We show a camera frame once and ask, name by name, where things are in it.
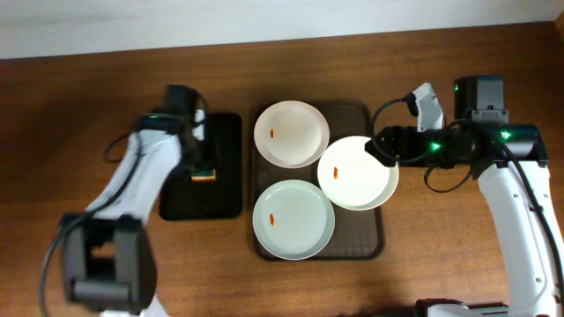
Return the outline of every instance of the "plastic tray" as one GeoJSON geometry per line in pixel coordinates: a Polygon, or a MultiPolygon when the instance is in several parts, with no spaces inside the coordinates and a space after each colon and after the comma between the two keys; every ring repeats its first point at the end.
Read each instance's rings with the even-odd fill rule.
{"type": "MultiPolygon", "coordinates": [[[[366,105],[357,100],[314,100],[305,101],[316,107],[325,116],[330,129],[330,141],[346,136],[367,136],[369,131],[369,112],[366,105]]],[[[274,166],[264,159],[255,147],[253,131],[258,116],[273,103],[251,110],[250,134],[250,176],[249,201],[253,206],[258,197],[270,185],[284,180],[309,181],[319,187],[317,182],[317,160],[314,164],[298,169],[274,166]]],[[[382,207],[373,210],[346,210],[333,204],[335,211],[335,230],[325,248],[311,260],[370,260],[384,249],[382,207]]],[[[269,253],[253,233],[253,247],[256,253],[268,261],[281,261],[269,253]]]]}

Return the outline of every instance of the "wooden table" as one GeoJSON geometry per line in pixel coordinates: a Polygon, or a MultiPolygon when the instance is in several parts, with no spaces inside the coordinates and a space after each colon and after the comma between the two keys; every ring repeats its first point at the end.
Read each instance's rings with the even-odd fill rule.
{"type": "MultiPolygon", "coordinates": [[[[451,121],[455,78],[502,74],[510,120],[543,133],[553,203],[562,212],[564,47],[550,23],[4,60],[0,74],[2,316],[39,314],[41,260],[59,217],[104,188],[115,169],[102,161],[104,148],[160,104],[167,84],[195,87],[214,111],[241,115],[247,184],[248,111],[258,103],[352,98],[374,110],[428,81],[451,121]]],[[[399,106],[380,123],[415,119],[399,106]]],[[[350,315],[424,298],[507,302],[494,223],[477,183],[439,195],[425,187],[423,173],[401,169],[384,205],[386,249],[368,262],[265,262],[251,247],[251,209],[235,220],[182,223],[153,212],[158,294],[174,316],[350,315]]],[[[464,174],[463,167],[439,172],[431,182],[446,188],[464,174]]],[[[54,316],[83,315],[63,300],[58,260],[48,306],[54,316]]]]}

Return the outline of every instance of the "black cable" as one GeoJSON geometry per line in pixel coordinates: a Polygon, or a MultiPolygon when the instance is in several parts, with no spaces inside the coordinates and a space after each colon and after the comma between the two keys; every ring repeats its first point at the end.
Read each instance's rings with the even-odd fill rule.
{"type": "Polygon", "coordinates": [[[104,150],[104,161],[106,163],[119,163],[119,162],[122,161],[123,156],[121,156],[120,158],[110,158],[109,153],[112,151],[114,146],[116,146],[118,143],[120,143],[123,139],[125,139],[128,136],[130,136],[130,133],[126,133],[124,135],[121,135],[121,136],[117,137],[116,140],[114,140],[110,144],[108,144],[108,147],[106,147],[106,150],[104,150]]]}
{"type": "Polygon", "coordinates": [[[463,186],[465,184],[465,182],[467,182],[470,179],[470,177],[472,176],[471,171],[468,171],[466,176],[464,176],[464,178],[460,182],[458,182],[458,184],[456,184],[453,188],[435,189],[435,188],[432,188],[431,185],[429,185],[429,175],[431,175],[431,172],[436,167],[437,166],[429,167],[429,169],[427,169],[427,171],[425,172],[425,175],[423,175],[423,181],[425,182],[425,185],[427,185],[427,187],[429,189],[433,190],[435,193],[445,194],[445,193],[449,193],[451,191],[455,191],[455,190],[459,189],[461,186],[463,186]]]}
{"type": "MultiPolygon", "coordinates": [[[[470,127],[472,129],[477,130],[478,133],[480,133],[482,136],[485,136],[487,139],[489,139],[492,142],[492,144],[499,146],[503,150],[503,152],[505,152],[505,154],[508,156],[509,160],[511,162],[513,162],[513,164],[515,165],[515,168],[516,168],[517,172],[519,173],[519,176],[521,177],[521,180],[523,182],[523,186],[525,187],[525,191],[527,192],[527,196],[531,200],[533,212],[535,212],[535,214],[538,216],[539,223],[542,226],[543,231],[545,232],[546,239],[548,240],[548,245],[549,245],[551,252],[553,254],[554,264],[556,265],[556,275],[557,275],[557,279],[558,279],[558,289],[560,291],[560,297],[562,297],[564,295],[564,272],[562,271],[562,262],[560,260],[560,254],[558,252],[558,247],[556,246],[556,239],[554,238],[553,232],[550,230],[550,225],[548,224],[548,221],[546,220],[545,213],[544,213],[542,207],[540,206],[540,204],[538,203],[537,197],[534,195],[532,186],[529,183],[529,179],[527,178],[527,175],[525,175],[525,172],[524,172],[523,168],[521,167],[521,164],[519,164],[519,161],[517,160],[515,154],[513,154],[513,152],[507,147],[507,145],[505,145],[502,141],[500,141],[499,138],[497,138],[496,136],[492,136],[489,133],[487,133],[476,122],[469,121],[469,120],[454,121],[447,126],[447,128],[445,129],[445,132],[448,132],[449,130],[451,130],[455,126],[460,126],[460,127],[466,126],[466,127],[470,127]]],[[[561,302],[561,309],[564,312],[564,301],[560,301],[560,302],[561,302]]]]}
{"type": "Polygon", "coordinates": [[[103,209],[107,208],[108,206],[110,206],[112,203],[114,203],[117,200],[117,198],[120,197],[120,195],[122,195],[123,191],[127,188],[128,184],[130,183],[131,179],[133,178],[133,175],[135,174],[137,167],[139,166],[139,162],[141,161],[141,157],[143,156],[143,140],[141,140],[141,136],[139,135],[138,132],[135,133],[135,136],[137,137],[137,143],[138,143],[136,158],[135,158],[135,162],[133,162],[133,166],[131,167],[130,172],[128,173],[127,177],[125,178],[125,181],[123,181],[123,184],[117,189],[115,194],[113,194],[111,197],[109,197],[106,200],[105,203],[103,203],[102,205],[100,205],[100,206],[98,206],[98,207],[96,207],[92,210],[86,210],[84,214],[80,215],[79,217],[74,219],[72,222],[70,222],[68,225],[66,225],[65,227],[60,229],[59,232],[57,233],[55,239],[53,240],[53,242],[51,242],[51,245],[49,246],[47,253],[45,253],[45,257],[43,258],[43,264],[41,265],[41,277],[40,277],[40,283],[39,283],[39,298],[40,298],[41,316],[43,316],[43,317],[49,316],[47,306],[45,305],[45,284],[47,282],[47,269],[48,269],[49,263],[51,261],[51,258],[53,256],[53,253],[55,252],[56,246],[59,244],[59,242],[61,242],[61,240],[64,237],[66,237],[77,226],[81,225],[85,221],[92,218],[96,212],[103,210],[103,209]]]}
{"type": "Polygon", "coordinates": [[[395,99],[395,100],[390,100],[386,103],[384,103],[383,105],[381,105],[378,110],[376,110],[376,112],[374,113],[374,116],[372,117],[372,121],[370,122],[370,127],[371,127],[371,131],[370,131],[370,136],[372,138],[372,144],[374,145],[374,147],[376,148],[376,151],[382,155],[383,157],[385,157],[386,159],[389,160],[393,160],[399,164],[410,164],[413,162],[417,162],[420,159],[423,159],[428,153],[429,151],[424,152],[423,154],[415,157],[415,158],[397,158],[395,156],[389,155],[388,153],[386,153],[381,147],[380,145],[378,145],[378,142],[376,142],[376,133],[375,128],[376,128],[376,119],[378,118],[378,115],[380,115],[380,113],[387,107],[398,103],[398,102],[408,102],[408,96],[405,96],[403,98],[399,98],[399,99],[395,99]]]}

